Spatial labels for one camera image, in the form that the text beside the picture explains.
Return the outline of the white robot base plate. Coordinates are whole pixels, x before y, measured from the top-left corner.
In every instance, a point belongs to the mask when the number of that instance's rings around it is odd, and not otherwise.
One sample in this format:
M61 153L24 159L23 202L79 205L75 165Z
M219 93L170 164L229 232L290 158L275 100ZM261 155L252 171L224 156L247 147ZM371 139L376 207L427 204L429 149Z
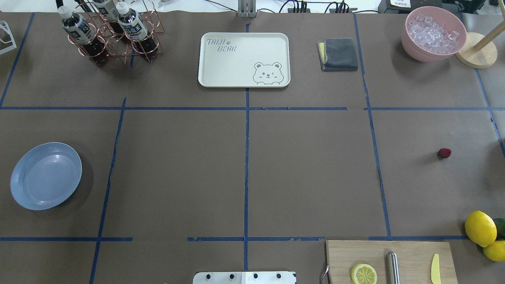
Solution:
M291 271L228 271L200 272L193 277L193 284L296 284L297 277Z

